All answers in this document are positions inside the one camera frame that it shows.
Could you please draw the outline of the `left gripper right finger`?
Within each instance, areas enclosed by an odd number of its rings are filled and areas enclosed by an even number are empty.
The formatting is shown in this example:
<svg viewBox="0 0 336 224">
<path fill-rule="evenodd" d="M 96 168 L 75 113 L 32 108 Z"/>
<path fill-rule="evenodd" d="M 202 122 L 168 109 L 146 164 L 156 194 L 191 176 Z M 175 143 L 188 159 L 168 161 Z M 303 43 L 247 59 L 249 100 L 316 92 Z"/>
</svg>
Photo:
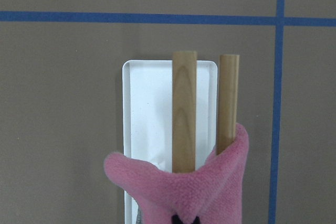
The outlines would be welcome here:
<svg viewBox="0 0 336 224">
<path fill-rule="evenodd" d="M 196 216 L 194 221 L 192 222 L 192 224 L 201 224 L 200 218 L 198 216 Z"/>
</svg>

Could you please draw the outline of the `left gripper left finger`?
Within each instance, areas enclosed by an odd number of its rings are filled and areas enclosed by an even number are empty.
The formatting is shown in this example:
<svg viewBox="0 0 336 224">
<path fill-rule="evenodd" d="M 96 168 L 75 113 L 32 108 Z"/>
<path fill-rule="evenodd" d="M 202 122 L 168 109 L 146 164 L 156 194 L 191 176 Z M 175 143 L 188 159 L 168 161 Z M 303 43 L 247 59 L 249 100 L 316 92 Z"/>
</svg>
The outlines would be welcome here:
<svg viewBox="0 0 336 224">
<path fill-rule="evenodd" d="M 173 215 L 171 217 L 171 223 L 172 224 L 182 224 L 182 221 L 180 220 L 178 215 Z"/>
</svg>

